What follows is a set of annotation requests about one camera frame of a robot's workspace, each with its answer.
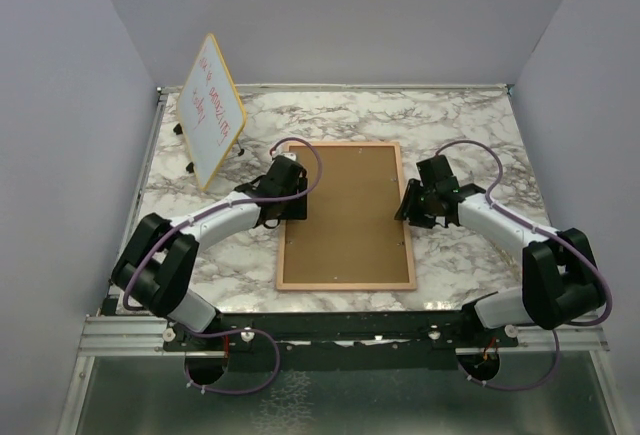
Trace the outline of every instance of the corkboard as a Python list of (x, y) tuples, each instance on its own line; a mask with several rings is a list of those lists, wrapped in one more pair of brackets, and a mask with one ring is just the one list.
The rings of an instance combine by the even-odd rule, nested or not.
[[(307, 220), (280, 228), (279, 290), (414, 290), (411, 236), (393, 219), (405, 189), (397, 143), (316, 142), (322, 180), (308, 197)], [(308, 170), (311, 151), (288, 149)]]

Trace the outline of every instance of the cable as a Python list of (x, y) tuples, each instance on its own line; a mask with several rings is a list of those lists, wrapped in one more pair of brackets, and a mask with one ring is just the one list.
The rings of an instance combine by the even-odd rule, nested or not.
[(558, 367), (560, 366), (560, 340), (558, 340), (558, 334), (555, 330), (551, 330), (551, 333), (553, 334), (553, 341), (556, 346), (556, 350), (553, 356), (553, 365), (551, 365), (551, 368), (549, 369), (547, 374), (537, 382), (529, 383), (528, 385), (499, 385), (497, 383), (487, 382), (486, 380), (478, 380), (477, 378), (472, 377), (471, 375), (469, 375), (469, 372), (464, 369), (460, 362), (458, 362), (458, 368), (462, 370), (462, 372), (467, 376), (467, 380), (471, 383), (475, 383), (476, 385), (484, 388), (499, 390), (501, 392), (524, 392), (526, 390), (533, 390), (535, 388), (541, 387), (553, 377), (555, 377), (556, 373), (558, 372)]
[(602, 312), (602, 315), (600, 315), (595, 320), (589, 320), (589, 321), (586, 321), (586, 322), (573, 321), (573, 322), (569, 322), (568, 325), (573, 325), (573, 326), (577, 326), (577, 327), (592, 327), (594, 325), (599, 325), (600, 323), (604, 322), (607, 318), (609, 318), (609, 315), (611, 315), (611, 310), (613, 310), (613, 296), (611, 294), (611, 288), (609, 287), (609, 284), (605, 280), (605, 278), (602, 275), (602, 273), (600, 273), (600, 270), (598, 270), (598, 268), (593, 263), (591, 263), (591, 261), (587, 257), (585, 257), (582, 253), (580, 253), (578, 250), (576, 250), (576, 248), (571, 246), (568, 242), (566, 242), (565, 240), (560, 238), (555, 233), (549, 232), (549, 231), (544, 230), (544, 229), (542, 229), (540, 227), (532, 225), (527, 220), (519, 217), (515, 213), (512, 213), (511, 211), (507, 210), (506, 208), (504, 208), (499, 203), (497, 203), (497, 202), (495, 202), (493, 200), (493, 198), (491, 197), (491, 192), (500, 183), (500, 181), (502, 180), (502, 177), (504, 175), (504, 168), (502, 166), (502, 162), (500, 161), (500, 158), (498, 157), (498, 155), (496, 154), (495, 151), (493, 151), (490, 147), (488, 147), (484, 143), (477, 142), (475, 140), (455, 140), (453, 142), (446, 143), (445, 145), (440, 147), (436, 151), (436, 155), (440, 155), (440, 153), (443, 150), (445, 150), (445, 149), (447, 149), (449, 147), (452, 147), (454, 145), (459, 145), (459, 144), (470, 144), (470, 145), (476, 145), (476, 146), (478, 146), (480, 148), (483, 148), (485, 151), (487, 151), (489, 153), (489, 155), (491, 155), (493, 157), (493, 159), (498, 164), (498, 176), (493, 181), (493, 183), (491, 183), (491, 185), (489, 185), (489, 188), (487, 189), (487, 192), (484, 195), (485, 199), (487, 200), (487, 203), (489, 204), (489, 206), (491, 208), (496, 210), (498, 213), (501, 213), (502, 215), (507, 217), (509, 220), (512, 220), (512, 221), (516, 222), (517, 224), (522, 225), (526, 229), (531, 230), (533, 232), (536, 232), (536, 233), (538, 233), (538, 234), (540, 234), (540, 235), (542, 235), (544, 237), (547, 237), (547, 238), (553, 240), (554, 242), (560, 244), (566, 250), (571, 252), (571, 254), (573, 256), (575, 256), (578, 260), (580, 260), (580, 262), (582, 262), (584, 265), (586, 265), (587, 268), (589, 270), (591, 270), (591, 272), (594, 274), (594, 276), (598, 280), (598, 283), (602, 287), (602, 291), (605, 294), (605, 300), (606, 300), (605, 301), (605, 308), (604, 308), (604, 311)]
[(275, 339), (271, 335), (269, 335), (265, 331), (259, 330), (257, 328), (238, 328), (235, 330), (227, 330), (225, 332), (218, 332), (218, 333), (198, 333), (198, 332), (192, 332), (191, 330), (188, 330), (188, 329), (186, 330), (189, 333), (191, 333), (191, 335), (198, 338), (220, 338), (220, 337), (227, 337), (229, 335), (237, 335), (243, 332), (257, 333), (258, 335), (262, 335), (267, 340), (269, 340), (271, 345), (273, 345), (273, 348), (276, 354), (276, 361), (273, 366), (273, 372), (271, 372), (271, 375), (269, 375), (269, 378), (267, 378), (260, 385), (257, 385), (253, 388), (245, 388), (240, 390), (228, 390), (224, 388), (213, 388), (213, 387), (208, 387), (206, 385), (199, 385), (191, 379), (191, 374), (189, 373), (189, 367), (187, 367), (187, 364), (185, 363), (184, 374), (188, 380), (187, 388), (190, 388), (192, 386), (199, 388), (203, 395), (204, 395), (204, 392), (218, 393), (221, 395), (249, 395), (251, 393), (256, 393), (268, 387), (269, 385), (271, 385), (271, 383), (276, 379), (278, 372), (280, 371), (280, 349), (278, 348), (278, 343), (275, 341)]
[(234, 205), (242, 205), (242, 204), (247, 204), (247, 203), (280, 203), (280, 202), (289, 202), (291, 200), (295, 200), (297, 198), (304, 197), (305, 195), (311, 193), (311, 191), (313, 191), (313, 189), (315, 189), (318, 186), (318, 183), (320, 182), (320, 178), (322, 178), (322, 170), (323, 170), (323, 168), (322, 168), (322, 159), (320, 158), (320, 154), (318, 153), (318, 151), (309, 142), (307, 142), (306, 140), (303, 140), (302, 138), (298, 138), (298, 137), (283, 138), (278, 143), (276, 143), (271, 148), (271, 150), (269, 150), (269, 153), (273, 153), (276, 148), (278, 148), (284, 142), (289, 142), (289, 141), (302, 143), (307, 148), (309, 148), (309, 150), (311, 150), (313, 155), (316, 157), (316, 163), (317, 163), (317, 166), (318, 166), (318, 168), (317, 168), (318, 173), (317, 173), (316, 179), (313, 181), (313, 183), (306, 190), (303, 190), (300, 193), (296, 193), (295, 195), (287, 195), (286, 197), (274, 197), (274, 198), (247, 198), (247, 199), (242, 199), (242, 200), (233, 200), (233, 201), (230, 201), (226, 205), (215, 205), (215, 206), (211, 207), (210, 209), (205, 210), (204, 212), (196, 215), (192, 219), (187, 219), (184, 222), (179, 223), (175, 227), (172, 227), (167, 233), (165, 233), (160, 238), (160, 240), (158, 240), (155, 243), (155, 245), (153, 247), (151, 247), (151, 250), (149, 250), (149, 252), (144, 256), (144, 258), (142, 259), (142, 261), (140, 262), (140, 264), (138, 265), (136, 270), (133, 272), (133, 275), (131, 276), (131, 279), (129, 280), (129, 283), (127, 284), (127, 287), (124, 290), (124, 297), (123, 297), (123, 301), (122, 301), (122, 304), (124, 305), (124, 308), (126, 308), (127, 310), (130, 310), (132, 312), (138, 312), (138, 311), (144, 310), (143, 307), (134, 307), (134, 306), (129, 304), (129, 297), (131, 296), (131, 291), (133, 290), (133, 287), (136, 284), (136, 282), (138, 281), (138, 278), (140, 278), (140, 274), (144, 271), (144, 269), (147, 266), (147, 264), (149, 263), (149, 261), (160, 250), (160, 248), (162, 246), (164, 246), (164, 244), (167, 242), (167, 240), (169, 240), (171, 237), (173, 237), (173, 235), (176, 232), (179, 232), (183, 228), (188, 227), (190, 224), (193, 224), (193, 223), (195, 223), (195, 222), (197, 222), (199, 220), (202, 220), (203, 218), (208, 217), (209, 215), (213, 215), (214, 213), (219, 212), (221, 210), (229, 209), (229, 208), (233, 207)]

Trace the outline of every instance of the whiteboard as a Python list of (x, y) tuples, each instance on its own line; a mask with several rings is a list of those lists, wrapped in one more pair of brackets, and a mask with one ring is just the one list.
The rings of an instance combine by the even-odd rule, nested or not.
[(206, 190), (247, 122), (247, 112), (211, 33), (182, 87), (176, 113), (198, 186)]

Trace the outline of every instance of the marble tabletop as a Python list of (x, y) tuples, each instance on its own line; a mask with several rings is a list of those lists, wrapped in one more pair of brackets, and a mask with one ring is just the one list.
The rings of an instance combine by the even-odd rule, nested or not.
[[(405, 179), (415, 163), (462, 138), (493, 147), (505, 166), (495, 197), (538, 223), (548, 223), (533, 171), (504, 90), (241, 93), (248, 114), (240, 142), (207, 193), (198, 189), (177, 123), (177, 94), (169, 96), (139, 218), (185, 215), (225, 197), (264, 173), (268, 149), (285, 136), (309, 141), (398, 141)], [(488, 186), (496, 175), (476, 147), (446, 152), (462, 183)], [(403, 292), (281, 292), (275, 288), (278, 230), (256, 228), (200, 253), (191, 288), (225, 312), (327, 312), (458, 308), (493, 291), (517, 286), (517, 264), (481, 235), (451, 226), (411, 228), (417, 290)]]

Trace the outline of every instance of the wooden board frame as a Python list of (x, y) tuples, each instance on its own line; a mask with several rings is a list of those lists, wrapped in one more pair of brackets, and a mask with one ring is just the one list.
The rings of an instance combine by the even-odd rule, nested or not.
[[(393, 147), (396, 158), (396, 171), (398, 177), (398, 188), (400, 191), (400, 200), (404, 196), (405, 179), (404, 170), (402, 168), (402, 154), (400, 152), (400, 144), (398, 142), (311, 142), (314, 147)], [(304, 147), (298, 142), (289, 142), (284, 145), (284, 149), (290, 147)], [(278, 266), (276, 275), (276, 289), (283, 291), (306, 290), (306, 291), (400, 291), (415, 290), (416, 272), (413, 259), (413, 245), (411, 243), (411, 233), (409, 224), (403, 222), (404, 246), (407, 256), (407, 271), (409, 272), (409, 281), (405, 283), (285, 283), (284, 282), (284, 256), (286, 248), (286, 230), (287, 224), (284, 222), (280, 227), (278, 240)]]

